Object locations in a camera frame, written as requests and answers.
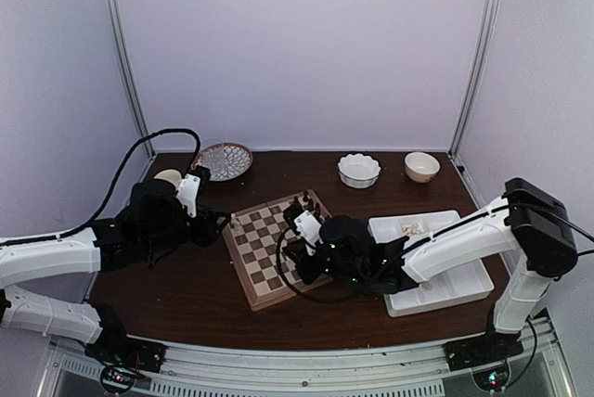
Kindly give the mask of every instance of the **checkered board square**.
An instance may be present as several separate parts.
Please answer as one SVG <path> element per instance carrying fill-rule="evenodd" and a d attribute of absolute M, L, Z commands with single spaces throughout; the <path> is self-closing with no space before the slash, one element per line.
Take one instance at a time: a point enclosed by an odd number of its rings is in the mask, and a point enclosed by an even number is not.
<path fill-rule="evenodd" d="M 276 250 L 280 234 L 289 227 L 282 213 L 292 204 L 295 197 L 306 205 L 303 196 L 301 192 L 238 211 L 233 222 L 223 231 L 233 265 L 253 311 L 259 311 L 295 295 L 277 273 Z M 320 205 L 322 217 L 329 216 L 328 210 L 313 190 L 308 190 L 307 196 Z M 285 238 L 293 241 L 297 237 L 290 230 Z M 314 284 L 305 285 L 297 275 L 293 261 L 284 254 L 281 254 L 281 268 L 287 279 L 303 291 L 317 288 L 331 280 L 323 276 Z"/>

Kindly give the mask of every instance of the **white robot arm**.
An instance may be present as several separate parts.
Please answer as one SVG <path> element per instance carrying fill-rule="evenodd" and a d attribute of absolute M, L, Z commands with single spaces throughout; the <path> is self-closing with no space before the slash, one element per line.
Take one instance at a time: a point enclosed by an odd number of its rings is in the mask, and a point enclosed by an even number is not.
<path fill-rule="evenodd" d="M 153 266 L 190 241 L 206 247 L 220 236 L 228 213 L 196 203 L 210 172 L 190 170 L 179 185 L 162 179 L 136 184 L 130 204 L 113 219 L 95 220 L 83 230 L 0 239 L 0 326 L 76 339 L 97 359 L 142 357 L 145 370 L 158 371 L 164 347 L 129 339 L 109 306 L 50 299 L 15 286 L 22 281 L 70 273 L 94 273 L 131 263 Z"/>
<path fill-rule="evenodd" d="M 485 333 L 447 343 L 452 370 L 495 362 L 522 351 L 524 322 L 550 282 L 573 269 L 577 251 L 562 203 L 516 178 L 505 194 L 479 211 L 423 236 L 377 243 L 365 221 L 336 216 L 318 221 L 295 202 L 285 211 L 302 241 L 284 249 L 307 284 L 326 273 L 367 292 L 394 294 L 435 275 L 508 250 L 522 256 L 488 317 Z"/>

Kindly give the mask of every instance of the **wooden table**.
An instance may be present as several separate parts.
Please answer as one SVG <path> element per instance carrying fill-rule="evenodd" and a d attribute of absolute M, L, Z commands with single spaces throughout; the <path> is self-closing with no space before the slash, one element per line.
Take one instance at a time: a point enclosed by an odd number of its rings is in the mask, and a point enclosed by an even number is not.
<path fill-rule="evenodd" d="M 239 211 L 270 199 L 313 188 L 333 214 L 364 218 L 454 209 L 475 210 L 445 154 L 437 177 L 417 185 L 404 175 L 404 154 L 373 153 L 382 174 L 377 184 L 354 190 L 339 180 L 340 153 L 255 153 L 239 179 L 210 183 L 200 203 Z M 184 169 L 185 154 L 161 154 L 149 176 Z M 208 249 L 187 244 L 154 270 L 134 265 L 100 274 L 91 301 L 111 304 L 132 335 L 179 343 L 238 349 L 323 350 L 392 346 L 469 335 L 484 330 L 486 315 L 505 288 L 508 275 L 498 256 L 484 260 L 495 283 L 488 298 L 399 318 L 388 316 L 383 298 L 358 297 L 323 305 L 298 297 L 257 313 L 250 310 L 223 241 Z M 320 297 L 347 293 L 330 284 Z"/>

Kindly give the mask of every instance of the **cable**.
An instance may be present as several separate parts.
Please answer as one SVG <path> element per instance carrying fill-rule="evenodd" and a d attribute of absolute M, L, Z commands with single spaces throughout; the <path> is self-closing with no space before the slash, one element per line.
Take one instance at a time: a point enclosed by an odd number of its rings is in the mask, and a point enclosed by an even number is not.
<path fill-rule="evenodd" d="M 78 232 L 84 230 L 91 223 L 93 223 L 93 221 L 95 221 L 95 219 L 103 212 L 105 207 L 108 205 L 108 202 L 111 199 L 111 195 L 113 194 L 113 190 L 115 189 L 115 186 L 118 183 L 118 180 L 120 179 L 120 175 L 122 174 L 122 171 L 125 168 L 128 161 L 132 157 L 132 154 L 134 153 L 134 151 L 138 147 L 140 147 L 142 144 L 144 144 L 145 142 L 148 142 L 149 140 L 154 139 L 155 137 L 158 137 L 158 136 L 164 135 L 164 134 L 189 134 L 194 138 L 194 140 L 196 141 L 196 146 L 194 147 L 194 154 L 192 155 L 192 159 L 188 165 L 188 169 L 190 170 L 192 163 L 198 157 L 198 153 L 200 152 L 200 138 L 194 131 L 192 131 L 188 128 L 165 128 L 165 129 L 157 131 L 153 134 L 149 134 L 145 137 L 142 137 L 141 139 L 138 139 L 130 147 L 130 149 L 128 150 L 126 155 L 123 157 L 122 163 L 118 167 L 118 170 L 116 171 L 115 175 L 113 176 L 113 179 L 111 180 L 110 188 L 108 189 L 108 192 L 105 195 L 103 202 L 101 202 L 101 205 L 99 206 L 99 208 L 84 223 L 78 225 L 77 227 L 74 227 L 72 230 L 62 233 L 61 235 L 49 235 L 46 237 L 25 237 L 25 238 L 20 238 L 20 239 L 10 239 L 8 241 L 0 243 L 0 247 L 16 246 L 18 244 L 28 244 L 28 243 L 33 243 L 33 242 L 43 242 L 43 241 L 51 241 L 51 240 L 55 240 L 55 239 L 63 239 L 65 237 L 71 237 L 72 235 L 76 235 Z"/>
<path fill-rule="evenodd" d="M 309 247 L 310 249 L 313 250 L 317 250 L 316 246 L 314 246 L 313 244 L 311 244 L 307 239 L 305 239 L 304 237 L 302 237 L 302 241 L 305 243 L 305 245 L 307 247 Z"/>
<path fill-rule="evenodd" d="M 113 389 L 107 387 L 103 383 L 103 380 L 110 379 L 110 376 L 113 376 L 112 372 L 115 372 L 116 373 L 116 377 L 118 377 L 118 376 L 127 376 L 127 377 L 129 377 L 130 379 L 132 379 L 134 381 L 133 383 L 129 383 L 129 384 L 125 385 L 121 389 L 118 388 L 117 393 L 120 394 L 120 395 L 128 392 L 129 390 L 131 390 L 136 385 L 136 382 L 137 381 L 146 378 L 146 376 L 140 374 L 140 372 L 139 372 L 140 357 L 138 355 L 138 352 L 136 353 L 136 371 L 133 371 L 132 369 L 130 369 L 130 368 L 124 366 L 124 365 L 109 365 L 109 364 L 105 363 L 103 360 L 101 360 L 100 358 L 96 357 L 87 348 L 86 344 L 84 344 L 82 341 L 80 341 L 79 339 L 77 339 L 76 342 L 78 344 L 80 344 L 81 346 L 83 346 L 85 355 L 93 358 L 95 361 L 99 362 L 103 366 L 103 369 L 101 370 L 101 374 L 99 375 L 99 381 L 98 382 L 99 382 L 99 385 L 101 386 L 101 388 L 105 392 L 108 392 L 110 394 L 113 394 L 114 392 L 116 392 Z"/>
<path fill-rule="evenodd" d="M 121 383 L 123 381 L 123 376 L 126 376 L 127 372 L 122 372 L 118 370 L 118 366 L 109 365 L 105 366 L 101 373 L 99 374 L 99 385 L 105 391 L 105 395 L 114 394 L 114 395 L 122 395 L 126 394 L 129 390 L 131 390 L 138 381 L 137 378 L 129 377 L 132 382 L 126 383 L 125 385 Z M 116 377 L 118 386 L 111 385 L 110 382 L 113 382 L 113 378 Z"/>
<path fill-rule="evenodd" d="M 586 230 L 584 230 L 583 228 L 579 227 L 578 225 L 571 223 L 570 221 L 561 218 L 561 216 L 558 216 L 557 214 L 555 214 L 553 211 L 547 209 L 546 207 L 541 207 L 539 205 L 535 205 L 535 204 L 528 204 L 525 202 L 518 202 L 515 204 L 507 204 L 507 205 L 502 205 L 500 207 L 496 207 L 493 210 L 491 210 L 491 212 L 483 212 L 483 213 L 479 213 L 479 214 L 475 214 L 474 216 L 468 218 L 468 219 L 462 219 L 459 222 L 450 225 L 449 227 L 443 228 L 442 230 L 439 230 L 438 232 L 436 232 L 435 234 L 433 234 L 433 238 L 435 237 L 439 237 L 441 235 L 443 235 L 444 233 L 450 232 L 452 230 L 455 230 L 458 227 L 461 227 L 465 224 L 471 223 L 472 221 L 476 221 L 477 219 L 480 218 L 484 218 L 485 216 L 488 216 L 489 214 L 492 213 L 497 213 L 498 211 L 503 211 L 503 210 L 508 210 L 508 209 L 513 209 L 513 208 L 519 208 L 519 209 L 529 209 L 529 210 L 533 210 L 533 211 L 538 211 L 540 213 L 546 214 L 548 217 L 564 224 L 567 225 L 568 227 L 574 229 L 577 233 L 579 233 L 580 235 L 582 235 L 583 237 L 589 239 L 590 241 L 594 242 L 594 236 L 592 236 L 590 233 L 588 233 Z M 385 271 L 387 271 L 390 267 L 392 267 L 392 265 L 394 265 L 394 263 L 398 262 L 400 259 L 402 259 L 405 255 L 407 255 L 408 253 L 410 253 L 412 250 L 419 248 L 420 246 L 422 246 L 423 244 L 431 241 L 432 239 L 430 237 L 425 237 L 423 239 L 418 240 L 417 242 L 415 242 L 414 244 L 410 245 L 409 247 L 407 247 L 406 249 L 402 250 L 400 252 L 400 256 L 398 258 L 392 258 L 389 262 L 387 262 L 385 265 L 383 265 L 381 267 L 381 269 L 378 271 L 377 274 L 374 275 L 374 278 L 378 278 L 382 273 L 384 273 Z M 577 256 L 583 256 L 583 255 L 589 255 L 589 254 L 593 254 L 594 250 L 586 250 L 586 251 L 582 251 L 580 253 L 577 254 Z"/>
<path fill-rule="evenodd" d="M 352 298 L 354 298 L 356 296 L 356 293 L 352 293 L 350 295 L 346 295 L 346 296 L 340 297 L 340 298 L 335 298 L 335 299 L 332 299 L 332 300 L 324 300 L 324 299 L 313 297 L 311 295 L 308 295 L 306 293 L 301 292 L 293 284 L 291 284 L 291 282 L 289 282 L 289 280 L 285 276 L 285 272 L 282 270 L 282 264 L 280 262 L 280 252 L 281 252 L 280 245 L 282 244 L 282 241 L 285 239 L 285 236 L 287 235 L 287 233 L 289 232 L 289 230 L 291 230 L 290 227 L 289 228 L 286 228 L 285 230 L 282 231 L 282 233 L 278 237 L 277 250 L 276 250 L 276 254 L 277 254 L 277 272 L 280 275 L 280 278 L 282 279 L 283 283 L 285 283 L 285 286 L 287 286 L 290 290 L 292 290 L 293 292 L 295 292 L 296 295 L 298 295 L 298 296 L 300 296 L 302 298 L 305 298 L 306 300 L 309 300 L 309 301 L 312 301 L 312 302 L 317 302 L 319 304 L 337 304 L 339 302 L 349 301 Z"/>
<path fill-rule="evenodd" d="M 536 356 L 536 349 L 538 348 L 538 335 L 536 334 L 536 329 L 535 326 L 532 324 L 532 321 L 530 321 L 529 319 L 526 320 L 526 323 L 528 323 L 528 326 L 530 327 L 530 330 L 532 330 L 532 335 L 535 338 L 535 345 L 532 348 L 532 353 L 530 354 L 530 358 L 528 359 L 528 363 L 526 363 L 526 366 L 523 367 L 523 370 L 520 374 L 518 374 L 518 377 L 516 377 L 514 380 L 511 381 L 511 383 L 509 383 L 508 385 L 506 385 L 505 389 L 508 390 L 509 388 L 511 388 L 513 385 L 515 385 L 518 381 L 520 381 L 520 378 L 523 377 L 523 375 L 526 373 L 526 371 L 528 370 L 528 368 L 530 367 L 530 365 L 532 364 L 532 362 L 535 359 Z"/>

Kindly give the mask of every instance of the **plastic tray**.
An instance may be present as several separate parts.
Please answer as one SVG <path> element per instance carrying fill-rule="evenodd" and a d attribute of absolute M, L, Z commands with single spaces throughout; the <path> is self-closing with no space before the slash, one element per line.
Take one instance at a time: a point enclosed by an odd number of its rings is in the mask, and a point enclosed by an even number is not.
<path fill-rule="evenodd" d="M 394 240 L 406 232 L 415 239 L 458 219 L 456 211 L 372 218 L 369 220 L 369 232 L 379 243 Z M 390 316 L 403 316 L 482 300 L 494 288 L 483 262 L 478 260 L 437 275 L 418 288 L 384 295 L 384 299 Z"/>

